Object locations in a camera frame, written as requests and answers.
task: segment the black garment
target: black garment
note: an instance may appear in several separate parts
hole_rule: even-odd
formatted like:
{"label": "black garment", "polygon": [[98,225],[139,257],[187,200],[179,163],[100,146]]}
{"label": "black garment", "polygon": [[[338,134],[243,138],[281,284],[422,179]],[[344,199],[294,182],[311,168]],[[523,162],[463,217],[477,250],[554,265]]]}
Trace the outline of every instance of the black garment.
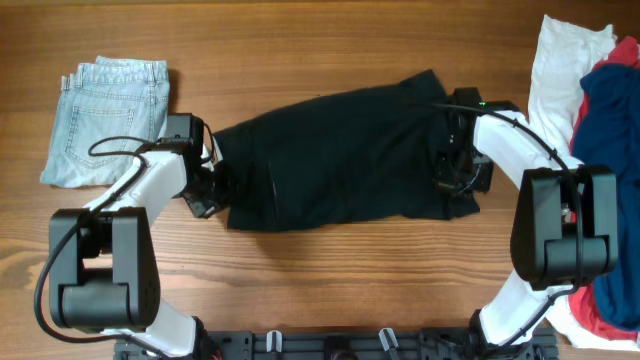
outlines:
{"label": "black garment", "polygon": [[444,101],[429,70],[397,85],[320,97],[214,134],[239,181],[228,227],[285,231],[391,215],[450,219],[478,212],[433,182],[435,149],[449,141]]}

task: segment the clothing pile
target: clothing pile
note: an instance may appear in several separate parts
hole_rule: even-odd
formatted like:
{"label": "clothing pile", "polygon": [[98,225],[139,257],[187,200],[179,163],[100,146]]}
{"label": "clothing pile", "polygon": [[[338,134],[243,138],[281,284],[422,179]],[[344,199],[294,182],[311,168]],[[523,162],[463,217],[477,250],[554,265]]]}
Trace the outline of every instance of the clothing pile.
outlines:
{"label": "clothing pile", "polygon": [[640,338],[640,60],[636,39],[545,16],[531,74],[531,127],[560,153],[608,165],[617,179],[614,271],[547,315],[575,347],[638,351]]}

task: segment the wood grain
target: wood grain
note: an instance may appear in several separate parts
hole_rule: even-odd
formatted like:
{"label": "wood grain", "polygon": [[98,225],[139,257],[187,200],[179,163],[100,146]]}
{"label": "wood grain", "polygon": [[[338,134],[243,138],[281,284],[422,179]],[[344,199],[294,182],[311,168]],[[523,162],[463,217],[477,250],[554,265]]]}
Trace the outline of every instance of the wood grain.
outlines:
{"label": "wood grain", "polygon": [[[166,59],[174,111],[214,130],[279,106],[433,68],[448,90],[526,109],[542,15],[640,35],[637,3],[249,2],[0,8],[0,359],[106,359],[48,338],[32,313],[47,224],[104,189],[39,184],[60,76],[96,55]],[[229,231],[173,201],[152,229],[163,296],[211,330],[464,325],[509,274],[517,191],[500,171],[478,215],[286,234]],[[628,358],[562,346],[564,359]]]}

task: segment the black mounting rail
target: black mounting rail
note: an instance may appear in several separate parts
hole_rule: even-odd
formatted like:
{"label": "black mounting rail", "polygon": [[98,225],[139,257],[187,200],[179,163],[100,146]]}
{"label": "black mounting rail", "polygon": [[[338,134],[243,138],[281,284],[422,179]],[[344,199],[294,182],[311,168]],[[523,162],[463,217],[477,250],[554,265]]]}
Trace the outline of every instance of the black mounting rail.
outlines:
{"label": "black mounting rail", "polygon": [[[208,335],[221,348],[223,360],[485,359],[472,354],[465,345],[469,343],[468,328],[427,328],[418,332],[397,333],[393,334],[396,341],[389,341],[386,346],[381,341],[380,333],[282,334],[272,331],[257,335],[250,331],[234,331],[209,332]],[[340,349],[334,347],[336,344],[349,348],[349,354],[341,355]],[[114,360],[156,359],[141,348],[122,341],[116,343],[114,350]],[[557,360],[558,348],[554,331],[550,328],[536,329],[531,341],[511,346],[486,359]]]}

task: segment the light blue jeans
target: light blue jeans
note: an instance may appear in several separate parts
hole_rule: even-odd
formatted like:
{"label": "light blue jeans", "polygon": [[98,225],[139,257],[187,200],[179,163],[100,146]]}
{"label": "light blue jeans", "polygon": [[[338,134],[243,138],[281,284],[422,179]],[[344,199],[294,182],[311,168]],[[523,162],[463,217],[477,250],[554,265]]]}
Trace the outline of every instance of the light blue jeans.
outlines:
{"label": "light blue jeans", "polygon": [[[130,156],[92,157],[98,140],[128,135],[154,141],[167,120],[169,75],[165,61],[108,59],[80,64],[62,77],[62,95],[49,145],[43,184],[109,185],[131,166]],[[141,144],[115,140],[94,150],[134,151]]]}

